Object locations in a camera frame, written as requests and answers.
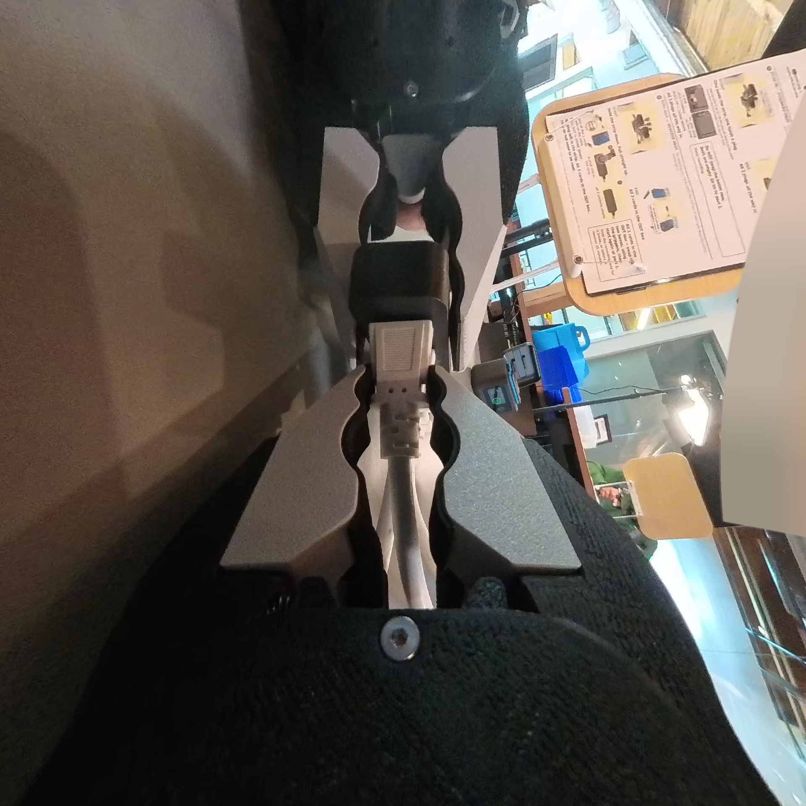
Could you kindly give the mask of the light blue plastic case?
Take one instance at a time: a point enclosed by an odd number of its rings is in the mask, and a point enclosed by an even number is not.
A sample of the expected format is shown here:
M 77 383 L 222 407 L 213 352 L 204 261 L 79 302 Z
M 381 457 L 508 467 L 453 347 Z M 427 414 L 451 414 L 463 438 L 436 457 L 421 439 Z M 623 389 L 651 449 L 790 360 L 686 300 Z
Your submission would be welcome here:
M 558 346 L 565 347 L 576 368 L 579 384 L 587 378 L 589 365 L 585 351 L 590 347 L 591 341 L 585 327 L 570 323 L 532 328 L 532 341 L 537 352 Z

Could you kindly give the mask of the white instruction sheet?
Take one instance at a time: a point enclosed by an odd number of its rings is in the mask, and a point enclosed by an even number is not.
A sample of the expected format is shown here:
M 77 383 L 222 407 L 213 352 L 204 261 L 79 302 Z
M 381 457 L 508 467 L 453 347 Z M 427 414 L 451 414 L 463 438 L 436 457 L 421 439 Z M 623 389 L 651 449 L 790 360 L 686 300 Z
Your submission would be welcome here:
M 600 297 L 741 267 L 804 67 L 800 49 L 547 115 L 571 278 Z

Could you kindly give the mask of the dark blue bin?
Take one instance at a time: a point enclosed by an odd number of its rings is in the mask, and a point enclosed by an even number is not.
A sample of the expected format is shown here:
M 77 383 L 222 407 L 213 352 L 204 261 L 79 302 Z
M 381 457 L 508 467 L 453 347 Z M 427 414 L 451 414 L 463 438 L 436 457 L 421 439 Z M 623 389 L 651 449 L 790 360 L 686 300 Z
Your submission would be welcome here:
M 564 388 L 569 390 L 571 402 L 583 401 L 583 395 L 579 390 L 579 377 L 565 347 L 558 346 L 538 351 L 537 358 L 542 391 L 549 406 L 558 406 L 565 401 Z

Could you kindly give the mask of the bare plywood board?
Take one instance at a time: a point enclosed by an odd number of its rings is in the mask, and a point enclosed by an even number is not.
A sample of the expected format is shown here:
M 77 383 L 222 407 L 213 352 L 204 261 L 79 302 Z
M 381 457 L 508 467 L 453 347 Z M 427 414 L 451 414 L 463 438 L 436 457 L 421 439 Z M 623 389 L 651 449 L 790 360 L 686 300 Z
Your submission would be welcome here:
M 709 539 L 714 525 L 687 458 L 632 458 L 623 468 L 641 533 L 654 541 Z

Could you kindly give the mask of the black power strip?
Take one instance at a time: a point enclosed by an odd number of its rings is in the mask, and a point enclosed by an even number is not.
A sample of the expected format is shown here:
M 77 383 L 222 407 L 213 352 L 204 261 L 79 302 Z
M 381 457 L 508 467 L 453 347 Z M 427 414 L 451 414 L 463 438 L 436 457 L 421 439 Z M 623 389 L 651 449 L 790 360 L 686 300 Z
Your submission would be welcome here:
M 360 328 L 373 323 L 428 320 L 446 330 L 450 307 L 449 256 L 425 240 L 374 242 L 352 261 L 349 309 Z

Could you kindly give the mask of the white board stand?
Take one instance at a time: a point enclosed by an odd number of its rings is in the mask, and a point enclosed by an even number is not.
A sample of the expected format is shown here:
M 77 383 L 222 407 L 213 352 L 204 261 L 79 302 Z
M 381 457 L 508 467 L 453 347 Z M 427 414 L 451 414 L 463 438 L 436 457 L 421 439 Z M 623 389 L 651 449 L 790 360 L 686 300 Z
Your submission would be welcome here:
M 515 297 L 525 290 L 547 288 L 560 279 L 558 250 L 541 177 L 536 169 L 528 169 L 507 223 L 491 298 Z

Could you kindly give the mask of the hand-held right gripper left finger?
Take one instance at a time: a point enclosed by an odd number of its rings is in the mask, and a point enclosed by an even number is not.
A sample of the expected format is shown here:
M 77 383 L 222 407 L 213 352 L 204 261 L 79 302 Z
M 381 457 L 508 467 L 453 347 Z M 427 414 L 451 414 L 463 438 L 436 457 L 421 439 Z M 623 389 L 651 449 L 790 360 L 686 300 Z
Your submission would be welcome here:
M 371 371 L 358 367 L 287 422 L 220 560 L 332 592 L 385 592 L 385 563 L 359 459 Z

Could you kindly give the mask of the studio light on stand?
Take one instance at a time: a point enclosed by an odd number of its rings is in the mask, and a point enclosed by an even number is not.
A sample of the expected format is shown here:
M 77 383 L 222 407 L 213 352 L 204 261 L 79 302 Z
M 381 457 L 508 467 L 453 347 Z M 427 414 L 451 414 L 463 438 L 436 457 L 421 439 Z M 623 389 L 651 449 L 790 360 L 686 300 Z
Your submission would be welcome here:
M 675 385 L 667 387 L 632 387 L 610 389 L 586 398 L 581 403 L 570 400 L 558 406 L 539 408 L 539 412 L 589 406 L 594 416 L 607 414 L 612 441 L 643 433 L 657 421 L 664 428 L 666 442 L 684 447 L 701 447 L 709 439 L 715 424 L 713 404 L 720 403 L 720 388 L 691 374 L 681 375 Z

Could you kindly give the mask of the brown-edged desk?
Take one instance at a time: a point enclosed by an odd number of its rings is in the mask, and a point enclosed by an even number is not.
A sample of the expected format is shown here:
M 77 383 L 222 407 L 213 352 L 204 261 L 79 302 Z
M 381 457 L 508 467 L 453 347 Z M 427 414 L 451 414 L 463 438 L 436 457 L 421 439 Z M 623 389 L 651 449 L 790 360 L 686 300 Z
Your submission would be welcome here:
M 548 220 L 536 222 L 522 229 L 519 222 L 513 220 L 505 225 L 505 249 L 512 250 L 502 259 L 509 262 L 509 279 L 515 284 L 509 287 L 513 292 L 513 314 L 517 316 L 518 335 L 528 342 L 533 342 L 527 301 L 523 300 L 526 292 L 526 270 L 521 266 L 520 254 L 525 253 L 534 245 L 534 240 L 541 243 L 548 240 L 550 225 Z M 571 408 L 539 412 L 539 408 L 547 405 L 542 391 L 542 383 L 527 387 L 526 403 L 530 409 L 531 418 L 540 435 L 545 437 L 549 446 L 549 453 L 565 468 L 569 475 L 581 485 L 590 498 L 595 499 L 596 493 L 591 481 L 583 446 L 579 439 L 579 431 Z

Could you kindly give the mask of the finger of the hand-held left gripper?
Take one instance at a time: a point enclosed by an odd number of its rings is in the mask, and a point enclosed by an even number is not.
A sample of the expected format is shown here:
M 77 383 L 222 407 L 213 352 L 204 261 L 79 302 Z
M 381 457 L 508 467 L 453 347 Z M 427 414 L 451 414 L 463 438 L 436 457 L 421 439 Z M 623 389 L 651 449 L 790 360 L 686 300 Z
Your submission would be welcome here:
M 357 249 L 370 239 L 380 174 L 378 150 L 364 133 L 325 127 L 314 240 L 346 372 L 358 362 L 356 319 L 349 308 L 351 269 Z
M 471 126 L 444 150 L 438 175 L 442 245 L 450 276 L 451 368 L 462 372 L 474 355 L 506 233 L 500 199 L 497 130 Z

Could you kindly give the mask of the glass partition window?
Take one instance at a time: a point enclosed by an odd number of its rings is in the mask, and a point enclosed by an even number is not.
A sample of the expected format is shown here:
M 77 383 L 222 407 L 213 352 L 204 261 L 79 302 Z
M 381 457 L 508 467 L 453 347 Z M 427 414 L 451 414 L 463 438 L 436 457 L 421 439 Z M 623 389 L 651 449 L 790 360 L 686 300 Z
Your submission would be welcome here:
M 720 388 L 725 362 L 712 335 L 677 338 L 589 360 L 585 397 L 607 390 L 675 385 L 685 373 Z M 700 647 L 736 731 L 791 743 L 804 761 L 804 590 L 789 540 L 759 529 L 719 526 L 711 477 L 720 425 L 701 447 L 662 445 L 659 422 L 639 435 L 587 450 L 588 460 L 623 470 L 632 458 L 680 453 L 691 465 L 714 525 L 709 539 L 659 541 L 651 563 Z

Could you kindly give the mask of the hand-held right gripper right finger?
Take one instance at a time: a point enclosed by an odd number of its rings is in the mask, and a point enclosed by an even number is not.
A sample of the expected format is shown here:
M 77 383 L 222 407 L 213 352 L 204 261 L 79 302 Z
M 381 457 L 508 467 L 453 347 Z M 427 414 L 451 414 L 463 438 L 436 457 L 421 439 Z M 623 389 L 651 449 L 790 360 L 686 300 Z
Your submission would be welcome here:
M 581 560 L 519 432 L 441 367 L 429 369 L 427 397 L 430 445 L 442 463 L 429 514 L 437 590 L 579 575 Z

